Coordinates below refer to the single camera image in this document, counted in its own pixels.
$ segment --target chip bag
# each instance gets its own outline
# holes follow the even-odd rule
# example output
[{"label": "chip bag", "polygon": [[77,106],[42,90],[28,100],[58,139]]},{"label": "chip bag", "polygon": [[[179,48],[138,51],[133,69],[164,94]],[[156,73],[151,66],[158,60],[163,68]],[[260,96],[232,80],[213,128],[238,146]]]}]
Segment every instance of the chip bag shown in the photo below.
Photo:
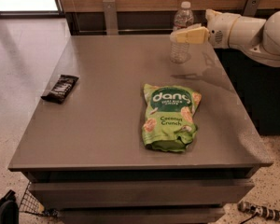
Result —
[{"label": "chip bag", "polygon": [[184,152],[197,132],[193,115],[202,96],[182,86],[144,86],[147,102],[142,138],[147,148]]}]

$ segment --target speckled floor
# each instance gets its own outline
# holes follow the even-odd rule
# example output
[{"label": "speckled floor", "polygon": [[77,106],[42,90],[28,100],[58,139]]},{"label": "speckled floor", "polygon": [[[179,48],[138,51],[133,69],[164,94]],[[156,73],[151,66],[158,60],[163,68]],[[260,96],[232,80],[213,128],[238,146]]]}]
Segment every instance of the speckled floor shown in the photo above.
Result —
[{"label": "speckled floor", "polygon": [[[27,179],[7,166],[69,37],[64,19],[0,20],[0,198],[13,189],[19,202],[25,192]],[[280,136],[262,139],[274,165],[253,176],[256,186],[243,200],[280,210]],[[217,224],[249,218],[236,204],[224,209],[226,215]],[[20,224],[32,223],[62,222],[20,214]],[[248,223],[274,222],[256,217]]]}]

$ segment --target drawer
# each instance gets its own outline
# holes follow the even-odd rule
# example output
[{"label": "drawer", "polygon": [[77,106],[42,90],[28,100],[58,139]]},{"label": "drawer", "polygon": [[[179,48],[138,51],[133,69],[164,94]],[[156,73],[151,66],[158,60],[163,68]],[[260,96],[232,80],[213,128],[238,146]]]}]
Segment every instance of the drawer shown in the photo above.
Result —
[{"label": "drawer", "polygon": [[238,203],[250,179],[34,183],[30,192],[47,208],[222,205]]},{"label": "drawer", "polygon": [[215,222],[224,215],[222,208],[143,208],[128,210],[62,211],[65,224],[171,224]]}]

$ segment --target tool on floor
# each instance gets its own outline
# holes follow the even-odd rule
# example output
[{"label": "tool on floor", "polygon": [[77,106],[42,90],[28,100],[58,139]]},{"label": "tool on floor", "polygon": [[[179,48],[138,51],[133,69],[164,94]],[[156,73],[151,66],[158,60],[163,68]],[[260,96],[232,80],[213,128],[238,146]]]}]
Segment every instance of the tool on floor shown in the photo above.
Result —
[{"label": "tool on floor", "polygon": [[255,205],[249,202],[240,202],[238,203],[238,210],[244,213],[252,214],[252,217],[241,222],[240,224],[246,223],[248,220],[259,216],[264,217],[267,220],[274,220],[280,222],[280,211],[272,210],[265,206]]},{"label": "tool on floor", "polygon": [[0,224],[19,224],[19,207],[15,201],[13,190],[0,199]]}]

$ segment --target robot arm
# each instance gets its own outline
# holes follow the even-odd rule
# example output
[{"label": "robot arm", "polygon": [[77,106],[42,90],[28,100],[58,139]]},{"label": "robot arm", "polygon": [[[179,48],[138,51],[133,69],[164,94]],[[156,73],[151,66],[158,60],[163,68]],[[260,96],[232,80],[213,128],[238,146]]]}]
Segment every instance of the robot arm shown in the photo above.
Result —
[{"label": "robot arm", "polygon": [[194,44],[208,40],[215,49],[238,49],[254,61],[280,67],[280,11],[266,21],[207,9],[206,19],[207,28],[177,30],[171,40]]}]

